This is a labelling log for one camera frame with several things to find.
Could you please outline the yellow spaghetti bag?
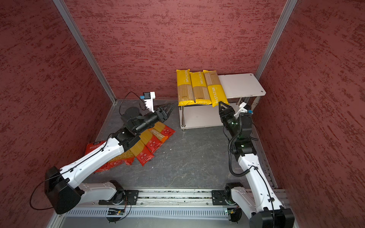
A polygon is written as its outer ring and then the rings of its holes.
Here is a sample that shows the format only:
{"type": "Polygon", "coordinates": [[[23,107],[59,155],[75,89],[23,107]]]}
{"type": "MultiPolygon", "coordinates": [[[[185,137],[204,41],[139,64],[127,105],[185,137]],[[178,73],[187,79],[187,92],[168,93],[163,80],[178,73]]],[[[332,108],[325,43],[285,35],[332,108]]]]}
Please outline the yellow spaghetti bag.
{"type": "Polygon", "coordinates": [[[203,72],[190,72],[195,103],[197,105],[211,105],[211,99],[203,72]]]}
{"type": "Polygon", "coordinates": [[[229,105],[230,103],[227,100],[217,72],[203,70],[203,73],[207,84],[209,96],[212,102],[212,107],[216,107],[219,102],[223,102],[226,105],[229,105]]]}
{"type": "Polygon", "coordinates": [[[195,97],[190,77],[190,69],[177,70],[177,90],[179,106],[195,105],[195,97]]]}

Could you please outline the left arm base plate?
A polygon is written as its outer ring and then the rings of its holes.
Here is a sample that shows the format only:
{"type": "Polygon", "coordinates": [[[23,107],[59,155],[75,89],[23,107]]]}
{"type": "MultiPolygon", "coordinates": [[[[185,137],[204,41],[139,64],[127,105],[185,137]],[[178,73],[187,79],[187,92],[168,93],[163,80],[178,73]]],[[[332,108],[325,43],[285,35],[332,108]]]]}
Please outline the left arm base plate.
{"type": "Polygon", "coordinates": [[[136,205],[138,195],[138,190],[117,190],[110,200],[100,200],[98,204],[112,206],[136,205]]]}

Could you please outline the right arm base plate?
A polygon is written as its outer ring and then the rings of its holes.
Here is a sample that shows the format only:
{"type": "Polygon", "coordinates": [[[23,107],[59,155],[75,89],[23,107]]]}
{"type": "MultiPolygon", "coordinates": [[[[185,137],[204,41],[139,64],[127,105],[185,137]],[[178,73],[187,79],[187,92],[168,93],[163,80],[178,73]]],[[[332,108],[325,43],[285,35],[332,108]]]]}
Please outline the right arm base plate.
{"type": "Polygon", "coordinates": [[[236,205],[233,201],[231,194],[226,190],[213,190],[212,191],[212,202],[213,205],[236,205]]]}

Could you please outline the red spaghetti bag front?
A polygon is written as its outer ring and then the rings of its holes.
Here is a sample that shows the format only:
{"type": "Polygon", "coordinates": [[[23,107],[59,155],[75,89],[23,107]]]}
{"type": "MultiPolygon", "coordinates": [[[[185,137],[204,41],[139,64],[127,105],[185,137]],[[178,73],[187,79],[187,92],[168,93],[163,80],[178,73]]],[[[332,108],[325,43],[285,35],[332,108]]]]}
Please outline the red spaghetti bag front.
{"type": "Polygon", "coordinates": [[[130,148],[130,151],[142,166],[154,158],[154,155],[141,140],[139,140],[132,148],[130,148]]]}

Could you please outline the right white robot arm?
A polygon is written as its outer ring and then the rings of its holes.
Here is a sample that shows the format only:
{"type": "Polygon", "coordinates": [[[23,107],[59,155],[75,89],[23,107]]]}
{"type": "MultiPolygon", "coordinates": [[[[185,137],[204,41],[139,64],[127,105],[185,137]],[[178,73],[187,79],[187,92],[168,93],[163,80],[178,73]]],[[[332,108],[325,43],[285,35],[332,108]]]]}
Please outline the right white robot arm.
{"type": "Polygon", "coordinates": [[[249,219],[251,228],[292,228],[295,216],[283,206],[271,188],[254,148],[252,111],[235,112],[232,106],[218,103],[220,120],[231,135],[228,142],[229,170],[235,177],[246,177],[253,194],[237,183],[226,185],[226,200],[237,204],[249,219]]]}

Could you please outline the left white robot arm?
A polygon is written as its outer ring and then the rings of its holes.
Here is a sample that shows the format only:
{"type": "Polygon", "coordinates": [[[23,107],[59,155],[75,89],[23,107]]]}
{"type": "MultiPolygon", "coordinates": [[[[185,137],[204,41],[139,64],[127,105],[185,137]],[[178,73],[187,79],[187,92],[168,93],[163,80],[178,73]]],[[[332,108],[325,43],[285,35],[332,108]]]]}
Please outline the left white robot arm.
{"type": "Polygon", "coordinates": [[[116,205],[125,202],[124,189],[117,181],[99,184],[84,184],[83,181],[108,161],[135,146],[144,131],[166,121],[174,107],[173,103],[164,104],[144,116],[139,108],[130,107],[121,116],[123,127],[112,133],[105,143],[61,169],[50,168],[45,175],[44,192],[55,212],[64,214],[79,204],[97,200],[116,205]]]}

